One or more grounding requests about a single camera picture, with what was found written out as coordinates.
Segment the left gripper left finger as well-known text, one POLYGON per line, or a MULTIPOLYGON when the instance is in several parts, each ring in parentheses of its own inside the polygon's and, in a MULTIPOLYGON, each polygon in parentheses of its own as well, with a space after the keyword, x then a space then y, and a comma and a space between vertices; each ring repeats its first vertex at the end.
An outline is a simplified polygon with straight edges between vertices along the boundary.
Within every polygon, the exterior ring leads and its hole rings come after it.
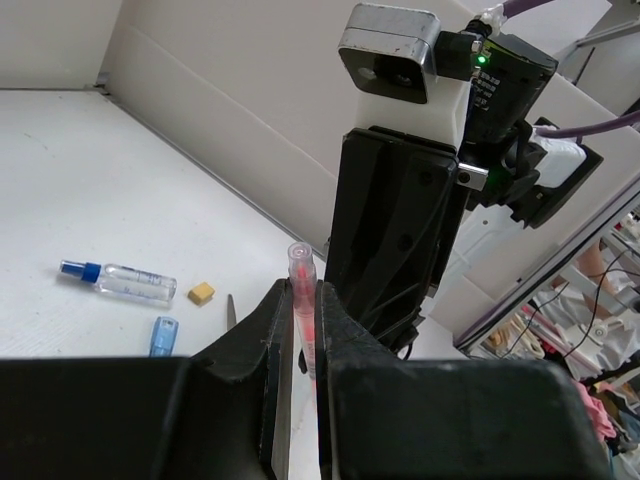
POLYGON ((278 279, 245 319, 194 356, 193 478, 287 478, 292 308, 291 285, 278 279))

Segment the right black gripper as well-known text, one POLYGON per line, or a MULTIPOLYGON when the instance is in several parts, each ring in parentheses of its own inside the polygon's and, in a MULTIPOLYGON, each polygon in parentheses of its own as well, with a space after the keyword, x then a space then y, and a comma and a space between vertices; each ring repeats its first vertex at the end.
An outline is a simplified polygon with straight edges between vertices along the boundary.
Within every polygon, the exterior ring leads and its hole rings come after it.
POLYGON ((457 167, 454 147, 382 127, 343 138, 324 279, 394 353, 416 339, 453 246, 457 167))

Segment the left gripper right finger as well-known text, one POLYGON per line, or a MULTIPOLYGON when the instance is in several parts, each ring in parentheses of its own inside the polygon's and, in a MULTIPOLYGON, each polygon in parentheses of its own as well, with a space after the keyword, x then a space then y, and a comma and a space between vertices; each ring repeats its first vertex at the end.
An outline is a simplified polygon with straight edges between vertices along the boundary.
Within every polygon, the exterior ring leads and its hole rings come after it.
POLYGON ((352 319, 335 287, 319 281, 315 290, 314 355, 318 462, 322 479, 333 478, 333 420, 331 419, 330 373, 342 360, 367 364, 371 359, 397 359, 366 328, 352 319))

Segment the red pen clear cap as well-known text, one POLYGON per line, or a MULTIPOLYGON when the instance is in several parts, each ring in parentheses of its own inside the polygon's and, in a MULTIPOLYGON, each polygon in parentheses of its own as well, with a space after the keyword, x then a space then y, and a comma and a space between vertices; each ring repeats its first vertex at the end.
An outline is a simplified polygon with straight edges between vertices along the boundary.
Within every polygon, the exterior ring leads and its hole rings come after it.
POLYGON ((293 288, 293 314, 298 327, 302 355, 312 392, 316 394, 315 369, 315 291, 317 272, 312 247, 297 242, 288 248, 289 281, 293 288))

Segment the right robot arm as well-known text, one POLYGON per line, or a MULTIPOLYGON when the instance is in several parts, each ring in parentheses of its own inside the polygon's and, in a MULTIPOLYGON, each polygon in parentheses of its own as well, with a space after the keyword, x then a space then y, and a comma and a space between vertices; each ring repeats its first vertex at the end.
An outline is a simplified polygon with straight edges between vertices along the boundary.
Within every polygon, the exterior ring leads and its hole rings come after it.
POLYGON ((366 99, 418 109, 400 126, 368 121, 345 135, 325 273, 392 352, 416 339, 425 299, 541 227, 602 162, 576 140, 546 137, 548 120, 526 120, 553 58, 478 21, 416 45, 339 50, 366 99))

